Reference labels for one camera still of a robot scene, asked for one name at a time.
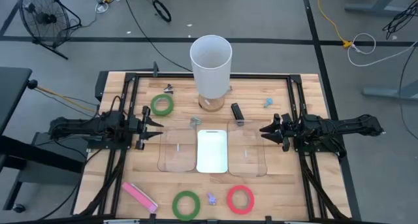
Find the red tape roll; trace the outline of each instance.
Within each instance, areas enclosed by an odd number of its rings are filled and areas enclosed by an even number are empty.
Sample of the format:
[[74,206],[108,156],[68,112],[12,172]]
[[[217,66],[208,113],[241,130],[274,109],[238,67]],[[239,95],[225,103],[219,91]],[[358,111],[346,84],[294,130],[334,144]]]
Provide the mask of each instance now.
[[[244,191],[247,194],[247,197],[249,200],[247,208],[245,209],[235,208],[234,203],[233,203],[233,195],[236,191]],[[247,214],[254,207],[254,195],[248,187],[244,185],[237,185],[237,186],[232,187],[229,190],[228,195],[227,195],[227,203],[228,203],[228,207],[231,209],[232,212],[236,214]]]

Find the green tape roll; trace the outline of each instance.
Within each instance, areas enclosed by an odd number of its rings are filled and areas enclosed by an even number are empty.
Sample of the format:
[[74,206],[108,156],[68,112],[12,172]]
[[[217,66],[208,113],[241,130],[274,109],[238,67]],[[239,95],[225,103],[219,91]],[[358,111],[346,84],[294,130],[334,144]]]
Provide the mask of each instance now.
[[[183,197],[190,197],[195,201],[195,209],[191,214],[183,215],[177,209],[178,201]],[[178,193],[172,201],[172,212],[180,221],[190,221],[197,216],[201,209],[201,201],[199,197],[191,191],[182,191]]]
[[[157,102],[163,99],[166,99],[169,102],[169,107],[165,110],[157,110],[155,107]],[[172,98],[170,95],[160,94],[160,95],[155,96],[151,100],[151,110],[156,116],[166,116],[172,112],[173,108],[174,108],[174,102],[172,101]]]

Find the black fan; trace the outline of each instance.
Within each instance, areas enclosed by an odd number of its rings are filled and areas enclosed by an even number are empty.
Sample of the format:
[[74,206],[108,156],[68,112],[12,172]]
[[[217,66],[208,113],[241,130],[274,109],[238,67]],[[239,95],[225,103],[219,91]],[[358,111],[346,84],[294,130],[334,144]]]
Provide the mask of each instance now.
[[[67,11],[78,19],[76,25],[70,25]],[[70,39],[72,30],[82,26],[75,13],[59,0],[19,0],[19,12],[27,32],[33,37],[33,43],[68,59],[56,48]]]

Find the gray floor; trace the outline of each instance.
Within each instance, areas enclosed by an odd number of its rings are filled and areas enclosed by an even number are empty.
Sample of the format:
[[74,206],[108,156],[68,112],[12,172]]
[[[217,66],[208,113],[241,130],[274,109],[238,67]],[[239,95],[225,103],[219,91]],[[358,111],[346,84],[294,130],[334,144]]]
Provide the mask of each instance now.
[[[141,26],[150,37],[199,37],[217,34],[229,38],[271,38],[310,40],[311,34],[302,0],[162,0],[173,17],[167,24],[154,15],[145,0],[129,0]],[[345,2],[373,0],[323,0],[326,13],[338,24],[345,39],[357,33],[369,33],[385,40],[381,28],[390,18],[344,11]],[[408,6],[413,0],[394,0],[397,6]],[[16,0],[0,0],[0,21],[6,19]],[[62,0],[81,16],[83,24],[94,19],[94,0]],[[337,40],[333,27],[321,17],[316,0],[310,0],[320,40]],[[399,31],[397,40],[415,41],[418,20]],[[6,35],[27,36],[17,14]],[[112,3],[109,11],[98,15],[91,27],[81,29],[76,37],[143,37],[127,10],[124,0]],[[167,57],[189,67],[190,43],[157,43]],[[233,44],[234,72],[319,73],[313,46],[285,44]],[[403,48],[377,47],[370,56],[353,53],[357,63],[368,63],[389,56]],[[30,42],[0,42],[0,66],[29,67],[40,85],[64,95],[94,101],[96,77],[101,70],[150,68],[158,62],[162,71],[181,71],[164,60],[148,43],[68,42],[59,47],[70,60],[55,56]],[[361,114],[378,117],[386,135],[370,138],[345,136],[353,181],[365,221],[413,223],[418,208],[418,147],[400,119],[398,101],[364,97],[366,86],[396,88],[408,53],[371,67],[354,67],[347,51],[339,46],[323,46],[323,55],[340,118]],[[413,81],[418,71],[418,52],[406,71],[404,83]],[[404,103],[406,123],[418,133],[415,103]],[[13,115],[6,135],[30,142],[37,131],[46,131],[50,120],[65,116],[84,118],[37,92],[27,90]],[[10,189],[16,171],[5,169],[0,174],[0,203]],[[0,211],[0,222],[36,219],[59,204],[71,192],[70,186],[25,184],[18,202],[27,206],[22,214]],[[55,216],[67,216],[70,203]]]

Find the pink object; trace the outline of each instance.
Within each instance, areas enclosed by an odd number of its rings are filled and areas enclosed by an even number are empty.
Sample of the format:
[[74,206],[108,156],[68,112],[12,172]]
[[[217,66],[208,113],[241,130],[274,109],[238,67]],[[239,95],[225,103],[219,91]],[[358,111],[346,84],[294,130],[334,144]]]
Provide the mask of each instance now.
[[158,204],[155,203],[149,196],[147,196],[144,192],[142,192],[139,188],[137,188],[132,183],[124,182],[122,185],[123,189],[132,195],[136,200],[143,205],[150,213],[154,213],[157,208]]

